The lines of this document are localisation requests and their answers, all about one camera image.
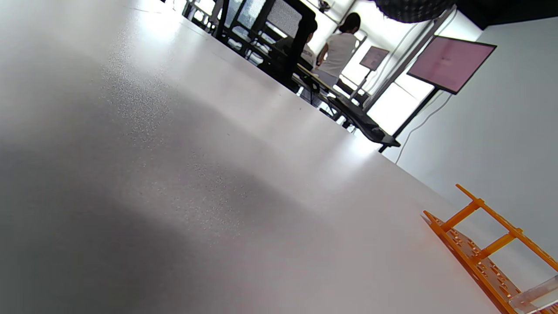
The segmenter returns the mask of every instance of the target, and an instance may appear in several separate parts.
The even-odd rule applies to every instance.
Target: black desk
[[[370,118],[359,107],[350,103],[342,94],[322,82],[318,77],[314,76],[313,73],[309,72],[304,67],[299,66],[298,71],[303,75],[307,75],[309,80],[318,84],[324,90],[335,95],[335,97],[325,97],[321,93],[317,94],[320,100],[338,112],[338,115],[330,116],[334,121],[337,121],[340,116],[344,116],[347,121],[357,127],[370,141],[389,147],[401,146],[401,144],[393,136],[385,132],[374,120],[372,120],[372,118]],[[308,85],[301,78],[293,75],[293,80],[295,80],[298,84],[301,84],[303,87],[308,88]]]

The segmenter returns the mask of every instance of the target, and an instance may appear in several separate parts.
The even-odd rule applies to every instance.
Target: white table
[[[0,17],[1,313],[497,313],[455,208],[158,0]]]

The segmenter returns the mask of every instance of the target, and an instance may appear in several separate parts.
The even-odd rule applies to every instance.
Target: white shirt
[[[327,59],[318,69],[338,78],[343,68],[349,63],[351,56],[353,56],[356,43],[357,38],[353,34],[331,35],[328,39]]]
[[[312,65],[312,68],[316,67],[316,54],[310,49],[308,44],[304,44],[304,49],[300,56],[308,63]]]

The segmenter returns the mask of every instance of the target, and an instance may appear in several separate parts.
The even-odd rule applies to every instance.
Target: monitor
[[[494,45],[435,36],[407,74],[457,94],[494,49]]]
[[[360,65],[365,68],[370,69],[370,71],[378,70],[380,64],[382,64],[383,59],[389,54],[389,51],[386,49],[378,48],[378,47],[370,47],[362,60],[360,61]]]

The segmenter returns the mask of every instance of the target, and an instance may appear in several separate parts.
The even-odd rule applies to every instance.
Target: orange plastic frame
[[[503,314],[516,314],[508,301],[513,296],[521,293],[521,291],[488,257],[514,239],[518,239],[557,272],[558,263],[531,241],[531,239],[525,236],[523,230],[514,227],[504,217],[500,216],[486,205],[482,199],[475,197],[459,184],[456,184],[456,186],[471,199],[471,202],[446,222],[441,221],[431,213],[425,211],[424,214],[430,220],[428,223],[434,233],[436,233],[442,242],[450,249],[458,261],[492,300],[494,305],[496,305]],[[462,222],[480,208],[484,209],[486,213],[508,230],[507,234],[482,250],[480,250],[470,238],[454,229],[458,223]],[[541,313],[558,314],[558,306],[554,305],[546,308],[542,310]]]

